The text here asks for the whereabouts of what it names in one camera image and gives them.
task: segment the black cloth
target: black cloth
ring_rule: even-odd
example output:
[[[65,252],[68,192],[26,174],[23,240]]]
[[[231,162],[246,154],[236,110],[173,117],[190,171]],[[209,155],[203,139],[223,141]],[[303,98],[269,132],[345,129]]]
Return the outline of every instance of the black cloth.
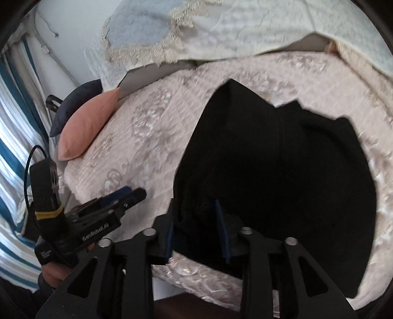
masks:
[[[72,91],[61,103],[50,128],[50,137],[59,135],[70,117],[87,101],[102,93],[101,80],[86,82]]]
[[[265,237],[297,238],[346,297],[371,252],[376,192],[346,118],[275,108],[229,80],[209,100],[174,180],[175,250],[223,263],[215,200]]]
[[[34,319],[46,299],[40,290],[32,293],[0,278],[1,319]]]

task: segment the wire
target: wire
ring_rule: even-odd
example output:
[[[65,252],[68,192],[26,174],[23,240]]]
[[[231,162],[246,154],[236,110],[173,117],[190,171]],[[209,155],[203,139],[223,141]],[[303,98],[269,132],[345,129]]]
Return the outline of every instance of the wire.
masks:
[[[26,209],[27,209],[28,213],[30,213],[30,204],[29,204],[29,198],[27,197],[27,175],[29,174],[29,166],[30,166],[31,158],[33,157],[33,154],[36,149],[39,149],[43,153],[44,157],[47,158],[44,149],[40,145],[34,146],[31,149],[29,157],[27,158],[25,173],[24,173],[24,177],[23,177],[23,192],[24,192],[24,197],[25,197]]]
[[[41,47],[46,47],[48,49],[48,55],[57,63],[58,66],[63,70],[63,72],[71,79],[71,81],[75,84],[76,87],[80,86],[80,83],[75,80],[75,78],[71,75],[71,73],[67,70],[67,68],[64,66],[64,64],[57,58],[57,56],[52,52],[51,48],[48,46],[48,44],[44,41],[44,39],[41,37],[40,33],[37,30],[37,26],[35,24],[35,15],[37,13],[37,8],[38,5],[36,5],[31,13],[29,14],[29,26],[31,27],[31,30],[33,32],[33,35],[37,38],[38,42],[41,44]]]
[[[55,38],[58,38],[58,37],[59,37],[59,34],[58,34],[57,32],[55,32],[55,31],[52,30],[52,28],[50,27],[48,21],[46,21],[46,20],[44,19],[44,17],[42,16],[41,12],[37,10],[37,14],[38,14],[38,16],[46,23],[46,25],[48,26],[48,29],[55,35]]]

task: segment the bed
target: bed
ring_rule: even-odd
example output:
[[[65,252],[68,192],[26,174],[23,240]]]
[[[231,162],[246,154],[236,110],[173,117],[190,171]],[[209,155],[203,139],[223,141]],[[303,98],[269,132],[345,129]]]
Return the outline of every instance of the bed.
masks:
[[[147,199],[110,234],[123,240],[166,213],[183,151],[204,106],[226,79],[239,81],[277,107],[298,99],[315,112],[346,115],[354,123],[378,191],[373,251],[359,293],[349,299],[356,310],[366,306],[385,292],[393,277],[393,86],[346,45],[334,42],[328,50],[331,53],[279,52],[205,63],[134,92],[121,101],[90,148],[68,162],[65,183],[80,202],[125,185],[146,188]],[[153,273],[205,300],[239,309],[239,279],[177,253],[168,266],[154,266]]]
[[[364,8],[363,1],[356,2]],[[149,11],[142,2],[134,3]],[[349,302],[357,310],[374,307],[393,277],[393,58],[391,44],[385,43],[391,39],[386,26],[379,21],[376,29],[350,1],[169,3],[164,12],[170,28],[162,39],[144,46],[119,37],[123,30],[118,27],[127,17],[122,12],[130,9],[124,1],[86,52],[104,89],[120,86],[124,98],[86,153],[60,175],[61,189],[73,193],[70,200],[63,194],[67,208],[125,185],[145,187],[147,200],[130,210],[110,236],[122,240],[151,226],[167,210],[176,167],[209,97],[234,78],[277,107],[296,98],[313,111],[352,119],[377,186],[378,211],[369,265],[357,297]],[[259,55],[271,51],[283,52]],[[177,253],[153,273],[205,300],[239,309],[239,279]]]

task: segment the blue and white striped curtain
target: blue and white striped curtain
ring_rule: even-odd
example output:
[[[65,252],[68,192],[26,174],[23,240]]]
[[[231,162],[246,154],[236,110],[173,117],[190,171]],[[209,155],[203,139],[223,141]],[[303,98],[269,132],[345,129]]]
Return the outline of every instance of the blue and white striped curtain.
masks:
[[[49,154],[51,119],[23,34],[0,56],[0,276],[35,290],[40,265],[34,243],[23,238],[27,222],[23,176],[34,145]],[[32,163],[42,158],[36,152]]]

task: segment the human hand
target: human hand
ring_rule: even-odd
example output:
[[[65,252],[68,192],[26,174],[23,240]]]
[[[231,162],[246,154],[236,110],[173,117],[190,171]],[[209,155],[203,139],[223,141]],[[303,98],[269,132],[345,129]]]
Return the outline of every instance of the human hand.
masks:
[[[87,247],[87,250],[92,250],[94,244]],[[53,288],[58,288],[62,282],[71,273],[72,269],[63,264],[56,262],[50,262],[46,265],[41,266],[42,275],[45,281]]]

